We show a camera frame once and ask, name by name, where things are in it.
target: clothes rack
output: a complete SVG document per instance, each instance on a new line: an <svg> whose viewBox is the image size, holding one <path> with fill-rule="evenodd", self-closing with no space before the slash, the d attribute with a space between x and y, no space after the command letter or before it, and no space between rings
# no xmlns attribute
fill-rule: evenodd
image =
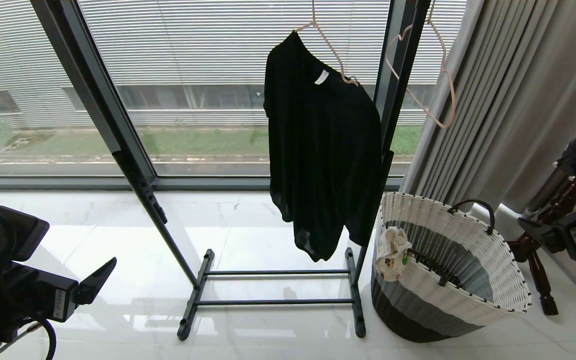
<svg viewBox="0 0 576 360"><path fill-rule="evenodd" d="M391 0L390 11L393 11L394 3L396 0ZM388 91L393 92L391 97L391 105L382 114L382 176L379 178L380 183L376 186L374 203L373 203L373 219L377 217L379 204L382 198L382 193L384 192L384 187L386 186L386 180L388 178L391 163L393 161L393 151L390 150L391 142L393 141L393 134L395 131L398 116L400 114L400 109L402 107L403 98L406 93L406 88L408 86L408 80L410 77L410 71L412 70L412 65L415 59L417 48L419 45L419 39L421 38L422 29L424 27L424 22L426 19L426 13L430 7L430 0L416 0L415 2L406 2L408 11L404 10L403 21L408 22L403 27L410 24L410 15L412 14L412 29L409 32L407 39L404 39L400 46L398 46L397 55L395 56L395 61L393 66L398 67L400 78L397 81L394 76L391 75L390 84L388 86ZM359 251L359 256L355 264L355 256L350 247L345 250L345 264L344 269L295 269L295 270L214 270L211 269L213 260L215 259L215 253L210 248L206 250L205 255L201 263L201 267L197 275L195 276L192 269L186 262L183 254L176 246L174 239L170 232L166 228L167 219L162 210L158 205L157 200L153 196L153 190L148 185L148 182L144 178L140 178L139 171L136 171L135 162L129 156L124 157L122 151L114 152L114 156L117 164L121 168L122 172L126 175L126 178L133 189L137 198L146 209L148 216L152 219L158 232L162 235L164 241L166 242L168 248L174 255L186 277L192 284L192 294L188 299L185 313L183 318L179 323L179 328L177 331L177 337L180 340L185 340L190 335L190 330L192 328L195 315L199 307L206 306L254 306L254 305L339 305L339 304L350 304L352 305L352 314L354 317L354 330L357 337L363 338L366 335L366 324L364 322L364 312L362 309L361 296L359 294L359 275L361 274L361 269L364 265L364 260L366 258L366 253L368 251L368 243L366 246L361 247ZM342 277L347 277L348 285L350 287L350 297L348 298L312 298L303 300L202 300L202 293L206 287L206 282L208 282L211 276L321 276L321 275L337 275Z"/></svg>

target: white and gray basket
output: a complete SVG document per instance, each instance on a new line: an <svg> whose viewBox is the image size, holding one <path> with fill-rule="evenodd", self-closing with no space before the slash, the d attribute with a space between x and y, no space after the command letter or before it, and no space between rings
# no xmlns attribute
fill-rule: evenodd
<svg viewBox="0 0 576 360"><path fill-rule="evenodd" d="M457 209L468 202L489 211L490 225ZM374 264L372 269L372 303L401 337L413 342L459 337L531 306L526 280L494 230L487 203L466 200L450 207L422 196L387 193L379 213L377 239L396 226L412 243L398 281L385 281Z"/></svg>

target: rack foot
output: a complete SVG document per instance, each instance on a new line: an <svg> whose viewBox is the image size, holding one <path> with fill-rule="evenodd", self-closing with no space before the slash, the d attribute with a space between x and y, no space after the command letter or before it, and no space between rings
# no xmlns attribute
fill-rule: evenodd
<svg viewBox="0 0 576 360"><path fill-rule="evenodd" d="M210 266L213 264L214 259L215 252L209 248L206 250L206 254L203 256L203 262L201 263L199 273L197 274L199 287L192 289L188 303L185 306L183 319L179 321L179 329L176 331L176 337L178 337L179 340L186 340L190 335L190 329L193 327L195 314L197 314L197 308L199 307L198 301L202 298L202 293L204 292L204 287L206 286L206 280L208 280L208 274L206 274L206 271L210 270Z"/></svg>
<svg viewBox="0 0 576 360"><path fill-rule="evenodd" d="M350 285L350 298L352 299L352 317L354 317L354 333L358 338L366 336L366 322L364 320L364 309L362 308L362 298L359 294L359 281L358 284L354 283L355 273L355 256L353 256L353 249L345 249L345 263L348 266L348 283Z"/></svg>

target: basket handle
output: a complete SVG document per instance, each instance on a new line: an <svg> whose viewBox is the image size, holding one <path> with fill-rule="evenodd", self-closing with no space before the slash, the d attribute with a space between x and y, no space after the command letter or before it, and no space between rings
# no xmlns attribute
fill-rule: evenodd
<svg viewBox="0 0 576 360"><path fill-rule="evenodd" d="M450 214L454 214L458 210L458 208L461 205L464 205L465 203L477 203L479 205L482 205L482 207L486 208L486 210L488 210L488 214L490 216L490 226L488 226L488 228L486 229L486 234L492 235L492 231L495 228L495 212L492 209L492 206L489 205L489 203L482 200L477 200L476 198L467 198L466 200L455 203L455 205L453 205L450 209L448 209L448 212Z"/></svg>

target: black shirt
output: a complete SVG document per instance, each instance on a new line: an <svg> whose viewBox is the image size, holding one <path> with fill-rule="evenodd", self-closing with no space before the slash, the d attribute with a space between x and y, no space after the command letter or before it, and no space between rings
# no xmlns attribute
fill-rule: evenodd
<svg viewBox="0 0 576 360"><path fill-rule="evenodd" d="M329 75L320 84L322 71ZM270 196L294 241L314 262L328 260L344 225L366 246L381 164L380 117L362 86L314 57L297 32L268 54Z"/></svg>

